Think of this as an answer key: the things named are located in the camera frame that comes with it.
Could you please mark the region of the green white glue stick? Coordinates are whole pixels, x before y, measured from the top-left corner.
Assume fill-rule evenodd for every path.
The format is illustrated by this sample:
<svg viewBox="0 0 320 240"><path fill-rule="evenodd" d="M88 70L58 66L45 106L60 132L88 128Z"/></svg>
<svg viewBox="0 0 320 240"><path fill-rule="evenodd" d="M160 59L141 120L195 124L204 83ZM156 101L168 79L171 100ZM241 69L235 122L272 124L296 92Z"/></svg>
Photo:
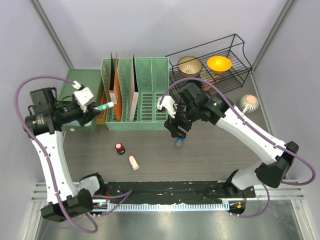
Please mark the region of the green white glue stick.
<svg viewBox="0 0 320 240"><path fill-rule="evenodd" d="M113 108L113 107L114 107L114 103L111 101L111 102L107 102L107 103L104 103L102 105L96 106L94 108L94 110L102 112L104 110L107 110L107 109L110 109L110 108Z"/></svg>

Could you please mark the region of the orange folder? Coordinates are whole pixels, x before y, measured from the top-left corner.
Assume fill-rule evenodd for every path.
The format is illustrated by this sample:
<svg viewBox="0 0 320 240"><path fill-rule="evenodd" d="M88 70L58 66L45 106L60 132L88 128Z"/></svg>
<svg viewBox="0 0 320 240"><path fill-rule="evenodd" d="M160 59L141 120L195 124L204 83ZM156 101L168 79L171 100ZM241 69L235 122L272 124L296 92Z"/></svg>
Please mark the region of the orange folder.
<svg viewBox="0 0 320 240"><path fill-rule="evenodd" d="M115 58L113 58L113 56L110 55L110 63L110 82L108 91L110 99L113 102L115 118L118 122L120 122L122 120L123 101L119 82L119 58L117 53L115 54Z"/></svg>

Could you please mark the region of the drawer box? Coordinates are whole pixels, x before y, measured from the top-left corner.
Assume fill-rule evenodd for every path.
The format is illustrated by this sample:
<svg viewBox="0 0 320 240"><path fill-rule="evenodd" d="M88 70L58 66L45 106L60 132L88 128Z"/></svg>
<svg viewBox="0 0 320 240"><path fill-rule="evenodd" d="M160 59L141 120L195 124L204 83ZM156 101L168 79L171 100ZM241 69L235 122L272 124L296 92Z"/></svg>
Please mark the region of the drawer box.
<svg viewBox="0 0 320 240"><path fill-rule="evenodd" d="M67 80L77 81L78 83L89 87L91 92L95 96L95 102L99 104L101 102L104 86L99 69L71 69L68 71L66 77ZM71 101L71 96L74 92L74 88L69 83L63 83L62 88L58 95L58 100ZM63 125L63 131L71 132L94 132L96 130L97 117L85 126L81 127L77 122L71 122L70 124Z"/></svg>

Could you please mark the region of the white folder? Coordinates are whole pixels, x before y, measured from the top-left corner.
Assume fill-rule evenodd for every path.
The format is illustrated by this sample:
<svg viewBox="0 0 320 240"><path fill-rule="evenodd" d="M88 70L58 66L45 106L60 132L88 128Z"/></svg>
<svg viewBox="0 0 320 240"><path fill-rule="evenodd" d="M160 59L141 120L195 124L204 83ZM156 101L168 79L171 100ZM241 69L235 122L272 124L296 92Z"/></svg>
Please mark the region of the white folder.
<svg viewBox="0 0 320 240"><path fill-rule="evenodd" d="M132 122L135 118L139 98L139 89L135 67L135 56L132 56L130 68L130 90L129 90L129 107L128 107L128 120Z"/></svg>

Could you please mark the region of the red black stamp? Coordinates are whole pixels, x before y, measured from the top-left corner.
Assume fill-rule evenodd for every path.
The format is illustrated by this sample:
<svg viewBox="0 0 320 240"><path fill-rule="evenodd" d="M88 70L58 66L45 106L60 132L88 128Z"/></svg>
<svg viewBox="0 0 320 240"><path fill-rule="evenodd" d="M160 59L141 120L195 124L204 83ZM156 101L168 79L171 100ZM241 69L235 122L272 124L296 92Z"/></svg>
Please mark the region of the red black stamp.
<svg viewBox="0 0 320 240"><path fill-rule="evenodd" d="M117 143L115 144L115 149L116 149L116 152L117 152L119 155L124 155L125 152L126 152L123 144L120 143L120 142L117 142Z"/></svg>

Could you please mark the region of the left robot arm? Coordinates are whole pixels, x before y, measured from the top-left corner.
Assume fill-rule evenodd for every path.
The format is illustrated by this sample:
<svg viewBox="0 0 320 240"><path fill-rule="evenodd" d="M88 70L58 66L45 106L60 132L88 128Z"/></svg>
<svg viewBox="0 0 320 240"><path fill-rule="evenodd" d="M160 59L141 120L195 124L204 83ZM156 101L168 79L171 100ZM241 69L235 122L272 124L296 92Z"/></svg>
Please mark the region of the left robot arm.
<svg viewBox="0 0 320 240"><path fill-rule="evenodd" d="M63 125L73 121L80 126L89 123L99 112L90 103L83 110L75 97L59 101L56 88L47 87L30 92L33 111L25 118L32 143L39 155L47 189L47 205L41 209L45 220L63 222L93 210L93 198L100 200L107 192L100 174L81 178L76 186L71 178L63 149Z"/></svg>

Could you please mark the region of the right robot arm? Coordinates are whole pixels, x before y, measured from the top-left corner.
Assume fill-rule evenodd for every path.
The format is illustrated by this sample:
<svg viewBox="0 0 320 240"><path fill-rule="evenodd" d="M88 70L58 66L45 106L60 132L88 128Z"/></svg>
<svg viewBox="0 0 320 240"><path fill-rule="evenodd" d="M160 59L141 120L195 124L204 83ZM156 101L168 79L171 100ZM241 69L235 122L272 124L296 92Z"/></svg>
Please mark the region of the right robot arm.
<svg viewBox="0 0 320 240"><path fill-rule="evenodd" d="M159 97L158 111L168 112L164 127L173 138L186 138L192 124L198 120L210 122L231 133L261 160L261 164L247 169L236 169L221 183L217 196L238 197L248 187L264 184L278 188L294 162L299 146L290 141L285 143L255 125L228 99L219 94L208 97L194 82L188 82L180 91L180 103L170 95Z"/></svg>

